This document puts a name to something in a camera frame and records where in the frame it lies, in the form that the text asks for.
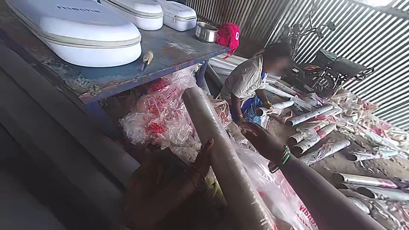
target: corrugated metal wall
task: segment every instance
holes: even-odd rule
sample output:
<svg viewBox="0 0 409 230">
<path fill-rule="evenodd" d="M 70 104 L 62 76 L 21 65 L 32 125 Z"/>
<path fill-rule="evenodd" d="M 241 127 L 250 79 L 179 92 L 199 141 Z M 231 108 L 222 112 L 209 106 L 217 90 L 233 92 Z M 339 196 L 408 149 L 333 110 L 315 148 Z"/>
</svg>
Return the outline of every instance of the corrugated metal wall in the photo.
<svg viewBox="0 0 409 230">
<path fill-rule="evenodd" d="M 264 46 L 288 2 L 289 0 L 187 0 L 187 5 L 195 9 L 198 15 L 217 24 L 237 24 L 242 37 Z"/>
<path fill-rule="evenodd" d="M 307 26 L 313 0 L 187 0 L 196 12 L 218 24 L 233 22 L 242 37 L 260 45 L 275 41 L 284 25 Z M 315 0 L 314 26 L 333 21 L 337 28 L 325 28 L 300 40 L 298 63 L 307 63 L 320 48 L 335 52 L 359 64 L 375 67 L 375 73 L 345 88 L 380 107 L 375 114 L 409 131 L 409 21 L 349 0 Z M 409 12 L 409 0 L 397 0 L 394 9 Z"/>
<path fill-rule="evenodd" d="M 306 26 L 304 17 L 312 1 L 293 0 L 292 9 L 284 13 L 276 24 L 269 42 L 277 39 L 283 25 L 299 22 Z M 339 54 L 354 62 L 375 67 L 375 72 L 363 81 L 351 81 L 345 88 L 379 105 L 379 118 L 404 130 L 409 130 L 409 20 L 382 13 L 371 7 L 347 0 L 316 1 L 314 26 L 333 21 L 337 28 L 324 29 L 324 38 L 316 35 L 300 40 L 297 63 L 307 63 L 320 48 Z M 397 1 L 394 6 L 409 11 L 409 0 Z"/>
</svg>

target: dirt floor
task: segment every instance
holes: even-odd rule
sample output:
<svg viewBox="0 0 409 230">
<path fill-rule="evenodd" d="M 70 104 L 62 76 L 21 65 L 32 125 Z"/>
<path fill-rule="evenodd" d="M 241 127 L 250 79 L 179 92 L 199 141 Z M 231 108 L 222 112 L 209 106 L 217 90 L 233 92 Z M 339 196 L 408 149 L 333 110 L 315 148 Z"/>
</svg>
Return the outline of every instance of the dirt floor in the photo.
<svg viewBox="0 0 409 230">
<path fill-rule="evenodd" d="M 269 93 L 267 97 L 273 104 L 285 101 L 283 98 L 272 93 Z M 270 119 L 269 130 L 274 131 L 277 136 L 280 137 L 284 142 L 286 141 L 287 137 L 296 133 L 295 129 L 296 127 L 290 127 L 285 124 L 280 124 L 279 122 Z M 344 135 L 340 132 L 334 131 L 319 143 L 317 143 L 313 148 L 308 150 L 306 153 L 308 154 L 311 151 L 317 150 L 330 138 L 344 138 Z M 311 165 L 311 167 L 331 183 L 331 175 L 334 172 L 371 176 L 376 178 L 399 177 L 402 179 L 409 179 L 409 160 L 407 159 L 394 157 L 389 160 L 372 159 L 364 160 L 361 162 L 352 162 L 344 157 L 343 152 L 346 152 L 348 149 L 354 149 L 358 147 L 359 146 L 356 143 L 352 142 L 348 148 L 345 148 L 332 156 L 322 159 L 321 161 Z"/>
</svg>

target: plastic sheet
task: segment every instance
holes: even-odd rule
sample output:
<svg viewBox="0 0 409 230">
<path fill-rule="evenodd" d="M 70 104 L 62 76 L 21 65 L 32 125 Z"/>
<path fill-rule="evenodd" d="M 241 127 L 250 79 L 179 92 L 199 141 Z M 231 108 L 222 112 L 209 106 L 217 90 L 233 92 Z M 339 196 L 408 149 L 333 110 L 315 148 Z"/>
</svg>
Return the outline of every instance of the plastic sheet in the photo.
<svg viewBox="0 0 409 230">
<path fill-rule="evenodd" d="M 260 154 L 238 144 L 235 150 L 251 182 L 275 217 L 279 230 L 318 229 L 304 203 L 280 170 L 272 174 L 267 167 L 268 160 Z"/>
<path fill-rule="evenodd" d="M 181 96 L 186 88 L 196 86 L 194 73 L 198 69 L 193 65 L 156 80 L 138 99 L 136 110 L 119 120 L 132 143 L 149 142 L 165 148 L 182 145 L 194 136 Z"/>
</svg>

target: scrap pile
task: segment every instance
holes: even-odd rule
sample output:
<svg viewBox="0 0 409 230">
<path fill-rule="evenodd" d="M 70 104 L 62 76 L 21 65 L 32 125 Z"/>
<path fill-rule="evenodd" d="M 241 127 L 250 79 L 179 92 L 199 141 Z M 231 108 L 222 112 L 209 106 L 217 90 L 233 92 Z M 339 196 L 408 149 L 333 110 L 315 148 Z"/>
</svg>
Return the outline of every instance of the scrap pile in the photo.
<svg viewBox="0 0 409 230">
<path fill-rule="evenodd" d="M 341 114 L 334 120 L 339 131 L 362 148 L 349 151 L 350 160 L 390 158 L 399 155 L 407 158 L 409 133 L 392 126 L 372 114 L 377 106 L 362 101 L 347 90 L 339 90 L 330 102 L 339 106 Z M 369 141 L 359 142 L 357 136 Z"/>
<path fill-rule="evenodd" d="M 409 133 L 382 121 L 372 114 L 376 105 L 362 101 L 353 93 L 341 89 L 328 101 L 311 94 L 297 95 L 291 100 L 310 112 L 287 121 L 298 125 L 296 133 L 288 138 L 292 152 L 311 165 L 356 142 L 361 148 L 349 149 L 345 157 L 351 161 L 402 156 L 408 158 Z M 337 129 L 346 139 L 330 139 L 320 149 L 303 155 L 330 132 Z M 360 136 L 367 141 L 360 141 Z"/>
<path fill-rule="evenodd" d="M 409 229 L 408 182 L 334 173 L 336 188 L 387 230 Z"/>
</svg>

